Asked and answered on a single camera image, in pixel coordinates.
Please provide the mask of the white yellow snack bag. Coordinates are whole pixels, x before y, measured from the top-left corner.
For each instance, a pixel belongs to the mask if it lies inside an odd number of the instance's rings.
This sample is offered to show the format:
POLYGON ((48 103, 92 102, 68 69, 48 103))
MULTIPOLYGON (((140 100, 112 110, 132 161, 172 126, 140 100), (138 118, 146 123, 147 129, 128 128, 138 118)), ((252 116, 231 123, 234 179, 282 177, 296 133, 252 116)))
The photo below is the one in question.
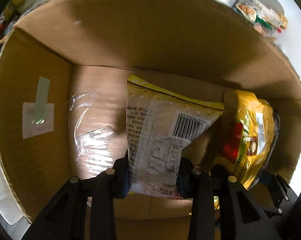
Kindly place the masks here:
POLYGON ((176 182, 182 150, 223 111, 222 103, 191 99, 130 76, 126 126, 131 191, 180 198, 176 182))

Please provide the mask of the grey chair with snacks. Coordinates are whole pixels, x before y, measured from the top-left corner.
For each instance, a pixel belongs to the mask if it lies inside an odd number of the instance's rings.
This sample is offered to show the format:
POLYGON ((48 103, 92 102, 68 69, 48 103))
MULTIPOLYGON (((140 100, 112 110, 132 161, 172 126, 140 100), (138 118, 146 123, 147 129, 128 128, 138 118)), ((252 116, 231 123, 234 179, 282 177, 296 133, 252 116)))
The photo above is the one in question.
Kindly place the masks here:
POLYGON ((233 6, 263 37, 277 42, 277 35, 288 27, 288 19, 278 0, 236 0, 233 6))

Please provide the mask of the yellow black snack bag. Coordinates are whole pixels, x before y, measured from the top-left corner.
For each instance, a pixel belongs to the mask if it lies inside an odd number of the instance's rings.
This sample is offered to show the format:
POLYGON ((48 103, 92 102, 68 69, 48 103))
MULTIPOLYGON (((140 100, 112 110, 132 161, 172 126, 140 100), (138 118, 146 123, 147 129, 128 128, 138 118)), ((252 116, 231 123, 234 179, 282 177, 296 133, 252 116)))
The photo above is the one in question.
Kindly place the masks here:
POLYGON ((243 90, 227 91, 224 108, 214 164, 226 167, 249 190, 268 165, 279 136, 280 118, 266 100, 243 90))

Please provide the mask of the brown cardboard box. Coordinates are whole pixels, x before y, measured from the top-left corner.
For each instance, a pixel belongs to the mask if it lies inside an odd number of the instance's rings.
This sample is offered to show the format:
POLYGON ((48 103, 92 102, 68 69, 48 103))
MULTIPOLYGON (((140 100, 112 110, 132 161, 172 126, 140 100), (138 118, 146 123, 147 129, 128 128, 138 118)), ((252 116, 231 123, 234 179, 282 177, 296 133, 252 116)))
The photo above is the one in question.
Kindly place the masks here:
MULTIPOLYGON (((0 52, 0 166, 30 223, 72 176, 94 178, 128 157, 132 75, 195 100, 224 105, 227 91, 243 90, 270 104, 279 136, 245 189, 282 239, 296 198, 275 200, 274 191, 289 183, 301 152, 301 75, 214 0, 46 0, 13 26, 0 52)), ((207 174, 221 116, 182 150, 207 174)), ((181 193, 133 193, 129 172, 128 194, 114 199, 116 239, 188 239, 192 204, 181 193)))

